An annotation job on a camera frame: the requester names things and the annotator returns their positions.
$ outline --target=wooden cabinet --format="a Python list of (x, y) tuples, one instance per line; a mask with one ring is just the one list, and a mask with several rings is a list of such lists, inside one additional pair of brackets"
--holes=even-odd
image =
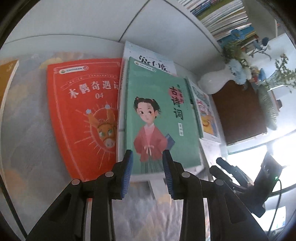
[(248, 88), (243, 90), (242, 85), (230, 80), (212, 95), (228, 145), (267, 132), (258, 96), (247, 83)]

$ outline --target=pink jacket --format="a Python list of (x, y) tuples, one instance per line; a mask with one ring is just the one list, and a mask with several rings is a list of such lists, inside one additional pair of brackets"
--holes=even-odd
[(153, 160), (162, 160), (162, 154), (168, 145), (168, 141), (155, 126), (150, 140), (150, 147), (145, 149), (145, 146), (148, 146), (148, 144), (145, 129), (142, 127), (133, 144), (136, 152), (141, 155), (140, 161), (146, 162), (148, 161), (150, 154)]

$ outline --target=bright window light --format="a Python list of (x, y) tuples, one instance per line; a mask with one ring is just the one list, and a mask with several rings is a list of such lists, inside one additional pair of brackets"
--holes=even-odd
[[(255, 220), (264, 231), (268, 231), (274, 217), (275, 209), (267, 210), (262, 217), (258, 218), (255, 214), (252, 214)], [(271, 231), (284, 227), (286, 224), (286, 207), (278, 208), (274, 223), (272, 224)]]
[(267, 147), (263, 145), (251, 150), (228, 155), (227, 161), (230, 165), (238, 166), (249, 178), (255, 181), (266, 152)]
[[(296, 183), (296, 133), (283, 137), (274, 142), (273, 158), (282, 166), (286, 166), (279, 177), (282, 188), (287, 188)], [(280, 189), (279, 182), (273, 191)]]

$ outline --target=stack of books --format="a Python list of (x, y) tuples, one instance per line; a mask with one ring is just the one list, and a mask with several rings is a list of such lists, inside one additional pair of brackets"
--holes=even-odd
[(236, 40), (242, 48), (248, 49), (258, 39), (249, 22), (242, 0), (178, 0), (210, 31), (218, 43), (225, 44), (236, 39), (231, 36), (234, 29), (241, 31)]

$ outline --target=green skirt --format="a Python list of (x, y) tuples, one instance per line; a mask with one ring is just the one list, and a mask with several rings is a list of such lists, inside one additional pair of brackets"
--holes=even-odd
[(162, 162), (162, 160), (152, 160), (152, 158), (149, 157), (148, 161), (141, 162), (141, 172), (143, 174), (155, 173), (155, 172), (163, 172), (163, 162)]

